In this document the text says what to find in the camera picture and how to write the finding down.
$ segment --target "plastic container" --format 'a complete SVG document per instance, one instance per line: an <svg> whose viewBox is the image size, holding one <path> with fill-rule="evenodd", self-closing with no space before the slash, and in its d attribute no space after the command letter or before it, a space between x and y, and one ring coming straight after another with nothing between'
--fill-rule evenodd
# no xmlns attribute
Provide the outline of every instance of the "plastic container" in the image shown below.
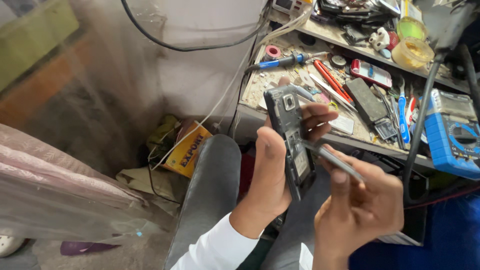
<svg viewBox="0 0 480 270"><path fill-rule="evenodd" d="M412 18L405 16L396 24L396 33L398 38L403 40L407 37L416 37L421 41L425 41L428 36L428 30L425 25Z"/></svg>
<svg viewBox="0 0 480 270"><path fill-rule="evenodd" d="M435 56L427 43L415 37L407 37L392 50L392 58L407 70L416 70L430 62Z"/></svg>

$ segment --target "hand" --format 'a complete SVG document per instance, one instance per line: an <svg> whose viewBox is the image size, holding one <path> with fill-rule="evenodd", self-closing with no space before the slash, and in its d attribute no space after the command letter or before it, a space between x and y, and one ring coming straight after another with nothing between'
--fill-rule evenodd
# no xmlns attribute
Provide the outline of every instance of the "hand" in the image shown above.
<svg viewBox="0 0 480 270"><path fill-rule="evenodd" d="M313 269L346 270L348 257L357 248L402 229L403 185L378 166L324 146L365 180L359 183L321 159L331 176L331 196L315 216Z"/></svg>
<svg viewBox="0 0 480 270"><path fill-rule="evenodd" d="M282 77L279 86L287 85L290 80ZM328 105L309 103L302 107L303 123L312 142L330 131L328 121L338 117L336 111L329 111ZM264 127L258 131L256 142L255 169L252 184L247 196L230 215L230 224L240 234L255 239L262 230L278 215L285 212L292 201L290 190L285 185L285 142L272 129L267 117Z"/></svg>

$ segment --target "phone camera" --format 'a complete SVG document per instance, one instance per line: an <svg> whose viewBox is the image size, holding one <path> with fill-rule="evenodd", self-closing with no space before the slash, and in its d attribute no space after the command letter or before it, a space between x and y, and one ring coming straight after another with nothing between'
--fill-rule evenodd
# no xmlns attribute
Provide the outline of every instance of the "phone camera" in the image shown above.
<svg viewBox="0 0 480 270"><path fill-rule="evenodd" d="M285 106L286 111L289 111L295 108L295 100L293 99L292 94L288 94L283 97L283 105Z"/></svg>

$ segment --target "blue multimeter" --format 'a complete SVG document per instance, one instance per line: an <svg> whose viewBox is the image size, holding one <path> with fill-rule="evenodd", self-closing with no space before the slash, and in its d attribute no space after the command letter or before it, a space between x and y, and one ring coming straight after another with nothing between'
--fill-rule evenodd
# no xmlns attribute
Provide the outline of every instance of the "blue multimeter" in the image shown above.
<svg viewBox="0 0 480 270"><path fill-rule="evenodd" d="M433 165L480 180L480 127L469 96L432 90L425 118Z"/></svg>

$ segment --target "white sleeve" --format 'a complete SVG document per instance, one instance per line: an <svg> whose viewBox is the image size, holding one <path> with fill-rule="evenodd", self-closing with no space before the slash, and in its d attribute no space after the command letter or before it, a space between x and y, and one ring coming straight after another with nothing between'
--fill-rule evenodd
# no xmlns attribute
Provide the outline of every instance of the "white sleeve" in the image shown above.
<svg viewBox="0 0 480 270"><path fill-rule="evenodd" d="M171 270L235 270L252 252L258 239L247 238L230 224L230 214L190 245Z"/></svg>

